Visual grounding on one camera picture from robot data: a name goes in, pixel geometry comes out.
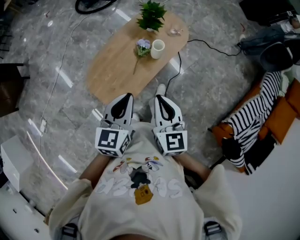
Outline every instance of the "black cable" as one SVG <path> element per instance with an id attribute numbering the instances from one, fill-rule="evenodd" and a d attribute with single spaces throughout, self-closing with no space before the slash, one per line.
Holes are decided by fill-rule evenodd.
<path id="1" fill-rule="evenodd" d="M 187 41 L 187 42 L 189 43 L 189 42 L 193 42 L 193 41 L 204 42 L 210 49 L 216 50 L 216 51 L 219 52 L 219 53 L 222 53 L 222 54 L 227 55 L 228 57 L 237 56 L 237 55 L 239 55 L 239 54 L 242 52 L 242 49 L 240 48 L 240 51 L 239 51 L 237 54 L 227 54 L 227 53 L 222 52 L 222 51 L 220 51 L 220 50 L 218 50 L 218 49 L 216 49 L 216 48 L 213 48 L 213 47 L 209 46 L 208 43 L 205 42 L 204 40 L 199 40 L 199 39 L 193 39 L 193 40 L 189 40 L 189 41 Z"/>
<path id="2" fill-rule="evenodd" d="M 222 52 L 222 51 L 220 51 L 220 50 L 218 50 L 218 49 L 216 49 L 216 48 L 213 48 L 213 47 L 209 46 L 208 43 L 205 42 L 204 40 L 193 39 L 193 40 L 189 40 L 189 41 L 187 41 L 187 42 L 189 43 L 189 42 L 193 42 L 193 41 L 204 42 L 210 49 L 216 50 L 216 51 L 219 52 L 219 53 L 222 53 L 222 54 L 227 55 L 228 57 L 237 56 L 237 55 L 239 55 L 239 54 L 241 53 L 241 51 L 242 51 L 242 49 L 240 48 L 240 51 L 239 51 L 238 54 L 227 54 L 227 53 Z M 168 81 L 167 87 L 166 87 L 166 89 L 165 89 L 165 97 L 167 96 L 167 91 L 168 91 L 170 82 L 171 82 L 175 77 L 177 77 L 177 76 L 180 74 L 180 71 L 181 71 L 181 57 L 180 57 L 180 53 L 179 53 L 179 52 L 178 52 L 178 56 L 179 56 L 179 61 L 180 61 L 180 63 L 179 63 L 179 72 L 178 72 L 178 74 L 176 74 L 174 77 L 172 77 L 172 78 Z"/>
<path id="3" fill-rule="evenodd" d="M 300 34 L 299 34 L 299 33 L 290 33 L 290 34 L 289 34 L 289 33 L 283 33 L 283 34 L 275 34 L 275 35 L 272 35 L 272 36 L 268 36 L 268 38 L 271 38 L 271 37 L 274 37 L 274 36 L 277 36 L 277 35 L 298 35 L 298 36 L 299 36 Z M 265 38 L 265 37 L 254 38 L 254 39 L 251 39 L 251 40 L 248 40 L 248 41 L 244 41 L 244 42 L 252 42 L 252 41 L 254 41 L 254 40 L 257 40 L 257 39 L 263 39 L 263 38 Z M 220 50 L 218 50 L 218 49 L 216 49 L 216 48 L 213 48 L 213 47 L 209 46 L 209 44 L 208 44 L 207 42 L 205 42 L 204 40 L 200 40 L 200 39 L 192 39 L 192 40 L 189 40 L 189 41 L 187 41 L 187 42 L 189 43 L 189 42 L 193 42 L 193 41 L 204 42 L 210 49 L 216 50 L 218 53 L 225 54 L 225 55 L 228 56 L 228 57 L 235 57 L 235 56 L 239 55 L 239 54 L 242 52 L 242 48 L 241 48 L 239 45 L 237 45 L 237 46 L 240 48 L 240 51 L 239 51 L 237 54 L 227 54 L 227 53 L 222 52 L 222 51 L 220 51 Z M 177 76 L 180 74 L 180 70 L 181 70 L 181 57 L 180 57 L 179 52 L 178 52 L 178 56 L 179 56 L 179 60 L 180 60 L 179 73 L 176 74 L 174 77 L 172 77 L 172 78 L 168 81 L 168 85 L 167 85 L 166 90 L 165 90 L 165 97 L 167 96 L 167 91 L 168 91 L 168 88 L 169 88 L 169 85 L 170 85 L 171 80 L 173 80 L 175 77 L 177 77 Z"/>
<path id="4" fill-rule="evenodd" d="M 167 97 L 167 91 L 168 91 L 168 88 L 169 88 L 169 85 L 170 85 L 170 82 L 175 78 L 177 77 L 179 74 L 180 74 L 180 70 L 181 70 L 181 57 L 180 57 L 180 53 L 178 52 L 178 56 L 179 56 L 179 72 L 178 74 L 176 74 L 174 77 L 172 77 L 169 81 L 168 81 L 168 85 L 165 89 L 165 97 Z"/>

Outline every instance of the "bicycle wheel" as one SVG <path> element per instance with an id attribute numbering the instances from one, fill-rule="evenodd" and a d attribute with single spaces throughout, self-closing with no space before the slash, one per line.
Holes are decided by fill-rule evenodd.
<path id="1" fill-rule="evenodd" d="M 75 10 L 80 14 L 91 14 L 101 11 L 110 5 L 112 5 L 117 0 L 76 0 Z"/>

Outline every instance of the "cream sweatshirt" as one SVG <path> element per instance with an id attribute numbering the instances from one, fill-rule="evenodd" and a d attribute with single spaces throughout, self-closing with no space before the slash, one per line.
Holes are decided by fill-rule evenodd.
<path id="1" fill-rule="evenodd" d="M 227 238 L 239 239 L 241 219 L 222 165 L 194 194 L 183 168 L 156 148 L 152 125 L 136 123 L 133 141 L 122 158 L 109 163 L 93 190 L 76 180 L 50 215 L 50 235 L 80 214 L 83 240 L 109 240 L 140 234 L 156 240 L 204 239 L 204 217 L 214 217 Z"/>

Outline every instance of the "white mug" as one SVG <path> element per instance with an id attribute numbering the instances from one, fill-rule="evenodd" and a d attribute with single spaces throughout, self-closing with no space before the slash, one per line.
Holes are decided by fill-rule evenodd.
<path id="1" fill-rule="evenodd" d="M 150 52 L 151 57 L 154 59 L 159 59 L 163 55 L 164 49 L 165 49 L 165 43 L 163 42 L 163 40 L 160 39 L 154 40 Z"/>

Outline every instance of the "purple flower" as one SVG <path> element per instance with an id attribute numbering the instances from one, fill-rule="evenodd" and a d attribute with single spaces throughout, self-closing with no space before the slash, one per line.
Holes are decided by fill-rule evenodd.
<path id="1" fill-rule="evenodd" d="M 136 42 L 136 45 L 138 45 L 139 47 L 143 47 L 146 49 L 150 49 L 151 48 L 151 43 L 149 40 L 146 39 L 140 39 Z"/>

